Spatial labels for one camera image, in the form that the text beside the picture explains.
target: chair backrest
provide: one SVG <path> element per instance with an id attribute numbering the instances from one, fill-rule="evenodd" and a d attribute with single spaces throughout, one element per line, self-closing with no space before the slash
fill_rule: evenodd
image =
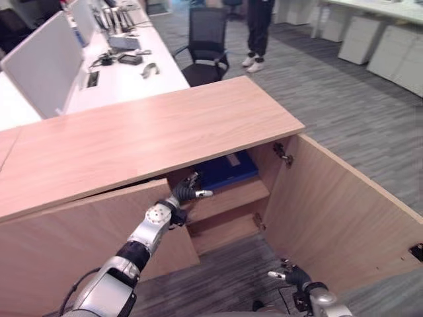
<path id="1" fill-rule="evenodd" d="M 188 49 L 194 62 L 213 61 L 225 51 L 226 10 L 218 8 L 190 9 Z"/>
<path id="2" fill-rule="evenodd" d="M 223 4 L 229 5 L 229 6 L 237 6 L 237 5 L 242 5 L 243 0 L 223 0 Z"/>
<path id="3" fill-rule="evenodd" d="M 0 11 L 0 34 L 5 36 L 20 36 L 31 33 L 31 29 L 27 27 L 25 22 L 12 9 Z"/>
<path id="4" fill-rule="evenodd" d="M 56 12 L 62 10 L 59 0 L 37 0 L 37 3 L 43 18 L 46 20 L 54 16 Z"/>

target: wood grain surface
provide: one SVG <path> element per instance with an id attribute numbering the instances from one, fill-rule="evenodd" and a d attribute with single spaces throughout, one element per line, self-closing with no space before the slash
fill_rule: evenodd
<path id="1" fill-rule="evenodd" d="M 0 133 L 0 172 L 19 136 L 20 129 L 20 127 L 16 127 Z"/>
<path id="2" fill-rule="evenodd" d="M 198 254 L 205 254 L 257 232 L 252 215 L 248 214 L 202 231 L 192 237 L 192 243 Z"/>
<path id="3" fill-rule="evenodd" d="M 247 77 L 26 125 L 0 174 L 0 221 L 303 128 Z"/>
<path id="4" fill-rule="evenodd" d="M 247 150 L 250 158 L 258 168 L 258 174 L 260 175 L 264 185 L 267 187 L 269 192 L 272 191 L 276 177 L 278 176 L 279 169 L 284 161 L 273 151 L 273 145 L 275 143 L 281 143 L 284 148 L 289 142 L 289 137 L 275 142 L 269 142 L 261 144 L 257 147 L 252 147 Z"/>
<path id="5" fill-rule="evenodd" d="M 112 257 L 145 211 L 168 195 L 166 181 L 160 180 L 3 223 L 0 316 L 57 310 L 72 284 Z M 142 279 L 198 263 L 188 231 L 176 229 L 164 236 Z"/>
<path id="6" fill-rule="evenodd" d="M 253 213 L 266 200 L 267 198 L 264 198 L 188 225 L 197 253 L 205 254 L 257 233 L 258 227 L 252 219 Z"/>
<path id="7" fill-rule="evenodd" d="M 421 267 L 408 249 L 423 217 L 305 135 L 291 137 L 264 216 L 264 236 L 335 292 Z"/>
<path id="8" fill-rule="evenodd" d="M 259 177 L 224 186 L 214 195 L 195 201 L 188 213 L 188 223 L 195 223 L 234 208 L 247 205 L 269 196 Z"/>

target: open cabinet door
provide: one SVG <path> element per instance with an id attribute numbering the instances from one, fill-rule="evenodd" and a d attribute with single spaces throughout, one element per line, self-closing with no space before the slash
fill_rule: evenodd
<path id="1" fill-rule="evenodd" d="M 263 235 L 283 258 L 336 292 L 423 265 L 423 218 L 306 135 L 291 137 L 269 199 Z"/>
<path id="2" fill-rule="evenodd" d="M 57 310 L 72 284 L 114 256 L 147 209 L 169 195 L 167 181 L 158 180 L 1 223 L 0 316 Z M 199 263 L 188 231 L 177 228 L 164 235 L 141 279 Z"/>

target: chair armrest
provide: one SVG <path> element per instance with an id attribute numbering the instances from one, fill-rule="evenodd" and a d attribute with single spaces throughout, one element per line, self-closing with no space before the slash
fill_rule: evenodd
<path id="1" fill-rule="evenodd" d="M 172 57 L 173 58 L 175 58 L 176 57 L 176 55 L 178 55 L 180 52 L 182 52 L 183 50 L 186 50 L 188 48 L 188 45 L 185 45 L 185 46 L 183 46 L 183 47 L 181 47 L 181 48 L 179 48 L 179 49 L 177 49 L 176 51 L 174 51 L 173 53 L 172 53 Z"/>
<path id="2" fill-rule="evenodd" d="M 229 62 L 227 61 L 227 50 L 225 50 L 220 56 L 214 59 L 214 66 L 216 68 L 217 74 L 219 75 L 220 80 L 222 80 L 224 74 L 229 70 Z M 226 69 L 222 73 L 222 69 L 219 66 L 219 63 L 223 63 L 226 65 Z"/>
<path id="3" fill-rule="evenodd" d="M 229 67 L 229 63 L 225 63 L 224 61 L 222 61 L 222 59 L 225 58 L 226 55 L 227 55 L 227 50 L 225 50 L 222 54 L 220 54 L 219 57 L 215 58 L 214 63 L 215 64 L 224 63 L 224 64 L 226 64 L 226 66 Z"/>

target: person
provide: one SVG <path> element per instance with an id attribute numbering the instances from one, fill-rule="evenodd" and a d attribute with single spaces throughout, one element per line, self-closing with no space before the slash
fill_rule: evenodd
<path id="1" fill-rule="evenodd" d="M 263 69 L 264 54 L 268 41 L 268 29 L 272 20 L 275 0 L 249 0 L 247 22 L 249 26 L 249 50 L 247 58 L 242 62 L 249 73 Z"/>

